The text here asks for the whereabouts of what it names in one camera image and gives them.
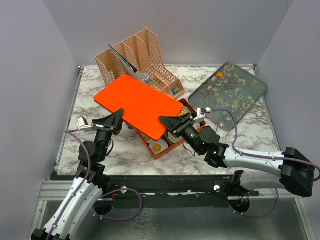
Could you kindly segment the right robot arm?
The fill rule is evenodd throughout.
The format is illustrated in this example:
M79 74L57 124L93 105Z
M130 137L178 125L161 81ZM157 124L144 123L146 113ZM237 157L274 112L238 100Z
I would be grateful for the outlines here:
M183 138L205 162L214 168L250 169L233 175L229 189L240 196L255 189L285 189L299 197L311 197L315 166L297 149L285 151L244 151L220 143L220 136L206 126L197 131L190 114L185 116L160 116L159 120L175 137Z

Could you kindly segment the orange tin lid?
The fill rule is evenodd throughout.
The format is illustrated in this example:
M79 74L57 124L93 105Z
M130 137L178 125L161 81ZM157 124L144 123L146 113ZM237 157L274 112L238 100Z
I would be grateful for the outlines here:
M124 109L123 121L156 141L167 130L159 117L176 117L183 109L179 101L127 74L118 77L93 99L110 113Z

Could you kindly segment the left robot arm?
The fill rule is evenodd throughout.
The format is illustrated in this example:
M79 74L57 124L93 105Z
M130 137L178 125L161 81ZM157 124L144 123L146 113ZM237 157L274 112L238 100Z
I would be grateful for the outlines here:
M124 109L120 108L104 118L92 120L91 124L84 117L77 119L78 131L95 132L94 141L80 142L80 164L66 197L44 227L33 231L31 239L73 239L96 201L110 193L110 178L104 175L105 166L101 162L113 148L112 136L122 130L123 114Z

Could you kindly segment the steel serving tongs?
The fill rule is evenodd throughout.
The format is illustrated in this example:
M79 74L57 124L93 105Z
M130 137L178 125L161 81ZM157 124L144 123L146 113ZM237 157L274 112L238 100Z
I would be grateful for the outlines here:
M223 116L221 116L221 118L219 119L219 121L218 121L218 123L216 125L216 128L215 128L215 131L217 133L222 134L222 137L225 138L225 139L229 136L231 130L233 129L233 128L230 128L230 129L226 129L225 128L225 125L226 125L226 122L227 122L228 119L229 119L228 117L223 119Z

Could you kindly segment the orange cookie tin box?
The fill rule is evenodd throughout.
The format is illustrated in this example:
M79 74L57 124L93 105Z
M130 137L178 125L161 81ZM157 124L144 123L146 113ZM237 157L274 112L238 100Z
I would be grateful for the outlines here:
M190 103L189 103L186 99L182 98L182 99L179 100L179 102L183 104L183 110L186 110L188 113L191 113L193 117L196 117L196 116L197 116L197 111L195 110L195 108L193 108L193 107L190 105ZM194 127L198 132L199 132L202 128L204 128L205 126L206 126L206 122L205 122L205 121L202 121L202 122L200 122L200 123L194 123L194 124L193 124L193 127ZM146 147L147 151L150 153L150 155L152 156L152 158L153 158L154 160L160 159L160 158L163 157L164 155L168 154L169 152L171 152L172 150L176 149L178 146L180 146L180 145L183 144L183 139L180 140L180 141L177 142L177 143L172 143L172 142L168 139L168 131L166 131L166 132L164 133L164 135L163 135L160 139L163 139L163 140L165 140L165 141L168 143L168 148L167 148L165 151L161 152L160 154L157 154L157 155L156 155L156 154L154 154L154 153L152 152L152 150L150 149L150 147L149 147L149 144L150 144L150 143L147 144L147 143L143 140L143 138L142 138L142 136L141 136L141 132L139 132L138 130L136 130L136 133L137 133L137 135L138 135L138 137L140 138L140 140L142 141L143 145Z

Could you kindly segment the round orange chip cookie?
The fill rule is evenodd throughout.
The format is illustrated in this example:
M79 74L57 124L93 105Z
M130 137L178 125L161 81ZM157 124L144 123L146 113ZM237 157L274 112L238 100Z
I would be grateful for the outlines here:
M152 149L153 149L154 152L161 152L162 151L162 146L160 144L156 143L156 144L154 144L152 146Z

